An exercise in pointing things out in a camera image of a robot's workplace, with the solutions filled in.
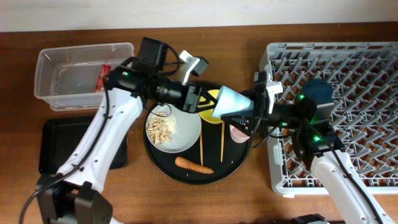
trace red object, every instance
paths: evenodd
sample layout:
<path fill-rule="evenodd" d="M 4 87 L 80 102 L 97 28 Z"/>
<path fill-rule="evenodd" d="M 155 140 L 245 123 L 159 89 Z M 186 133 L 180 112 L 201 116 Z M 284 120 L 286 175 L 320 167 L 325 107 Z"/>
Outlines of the red object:
<path fill-rule="evenodd" d="M 97 84 L 95 85 L 95 89 L 94 89 L 95 93 L 104 91 L 103 78 L 104 78 L 104 76 L 107 76 L 109 74 L 110 70 L 111 70 L 110 65 L 102 65 L 101 66 L 101 71 L 99 73 Z"/>

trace metal grid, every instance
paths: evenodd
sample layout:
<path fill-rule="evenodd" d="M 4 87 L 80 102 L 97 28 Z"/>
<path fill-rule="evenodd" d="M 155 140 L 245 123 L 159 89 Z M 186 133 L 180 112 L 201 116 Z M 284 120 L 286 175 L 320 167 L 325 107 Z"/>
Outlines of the metal grid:
<path fill-rule="evenodd" d="M 267 60 L 265 69 L 284 86 L 276 101 L 291 103 L 309 79 L 331 83 L 331 123 L 360 178 L 369 187 L 398 187 L 397 43 L 270 44 L 266 54 L 260 64 Z M 274 142 L 282 188 L 322 187 L 295 156 L 291 139 Z"/>

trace yellow cup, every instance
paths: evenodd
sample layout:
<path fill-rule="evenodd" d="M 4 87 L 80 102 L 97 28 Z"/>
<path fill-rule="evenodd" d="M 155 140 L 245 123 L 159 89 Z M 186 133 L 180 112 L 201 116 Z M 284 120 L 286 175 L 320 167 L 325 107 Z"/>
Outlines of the yellow cup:
<path fill-rule="evenodd" d="M 218 95 L 218 92 L 219 92 L 219 91 L 220 91 L 220 90 L 209 90 L 208 93 L 209 93 L 212 97 L 217 98 L 217 95 Z M 206 101 L 206 99 L 205 99 L 204 97 L 201 96 L 200 99 L 199 99 L 199 101 L 204 102 L 204 101 Z M 213 102 L 213 101 L 210 101 L 210 103 L 207 104 L 207 105 L 200 105 L 200 106 L 198 106 L 198 107 L 200 108 L 201 106 L 211 106 L 211 105 L 214 105 L 214 102 Z M 223 122 L 221 119 L 211 117 L 211 114 L 213 114 L 213 109 L 205 110 L 205 111 L 199 112 L 199 116 L 200 116 L 202 119 L 204 119 L 205 121 L 209 122 L 210 124 L 221 124 L 221 123 Z"/>

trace carrot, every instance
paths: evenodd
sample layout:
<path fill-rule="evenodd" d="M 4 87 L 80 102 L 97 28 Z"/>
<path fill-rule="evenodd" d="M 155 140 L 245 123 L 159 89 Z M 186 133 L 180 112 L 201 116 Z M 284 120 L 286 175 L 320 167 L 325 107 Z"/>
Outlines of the carrot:
<path fill-rule="evenodd" d="M 195 164 L 188 159 L 184 159 L 182 157 L 177 157 L 175 158 L 175 165 L 184 168 L 184 169 L 190 169 L 196 172 L 201 172 L 202 174 L 212 174 L 214 171 L 208 167 L 201 166 L 199 164 Z"/>

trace transparent container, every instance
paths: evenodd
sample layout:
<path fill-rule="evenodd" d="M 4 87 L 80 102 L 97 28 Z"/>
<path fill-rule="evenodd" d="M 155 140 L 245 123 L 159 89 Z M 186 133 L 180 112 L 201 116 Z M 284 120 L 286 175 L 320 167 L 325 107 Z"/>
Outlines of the transparent container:
<path fill-rule="evenodd" d="M 44 49 L 36 66 L 34 95 L 51 109 L 97 108 L 103 93 L 94 93 L 101 65 L 112 69 L 134 55 L 130 43 Z"/>

